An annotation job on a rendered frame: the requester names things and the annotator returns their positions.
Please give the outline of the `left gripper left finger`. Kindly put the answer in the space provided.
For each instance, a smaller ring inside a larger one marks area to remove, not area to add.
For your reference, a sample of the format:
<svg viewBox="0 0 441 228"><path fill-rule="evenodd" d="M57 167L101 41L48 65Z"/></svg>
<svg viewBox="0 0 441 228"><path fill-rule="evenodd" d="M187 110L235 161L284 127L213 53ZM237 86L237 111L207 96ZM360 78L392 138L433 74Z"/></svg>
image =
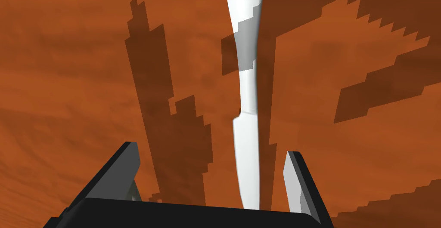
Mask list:
<svg viewBox="0 0 441 228"><path fill-rule="evenodd" d="M125 142L80 191L69 205L68 211L84 198L141 201L134 179L139 167L137 143Z"/></svg>

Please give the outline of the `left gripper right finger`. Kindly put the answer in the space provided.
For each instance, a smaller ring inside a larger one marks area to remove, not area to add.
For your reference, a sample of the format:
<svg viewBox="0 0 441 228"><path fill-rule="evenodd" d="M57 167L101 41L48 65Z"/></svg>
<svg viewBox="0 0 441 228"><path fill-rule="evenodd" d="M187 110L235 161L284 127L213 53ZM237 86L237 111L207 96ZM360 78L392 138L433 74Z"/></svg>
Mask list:
<svg viewBox="0 0 441 228"><path fill-rule="evenodd" d="M290 212L305 213L314 218L330 217L306 162L298 151L287 152L283 177Z"/></svg>

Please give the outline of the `white knife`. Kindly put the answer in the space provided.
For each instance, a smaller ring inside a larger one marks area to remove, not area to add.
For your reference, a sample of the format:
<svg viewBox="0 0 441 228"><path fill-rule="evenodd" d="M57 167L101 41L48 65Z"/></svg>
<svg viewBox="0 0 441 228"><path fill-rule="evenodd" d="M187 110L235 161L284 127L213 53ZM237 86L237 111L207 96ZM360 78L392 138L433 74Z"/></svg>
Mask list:
<svg viewBox="0 0 441 228"><path fill-rule="evenodd" d="M240 114L233 119L239 193L243 208L260 208L257 48L262 0L227 0L239 70Z"/></svg>

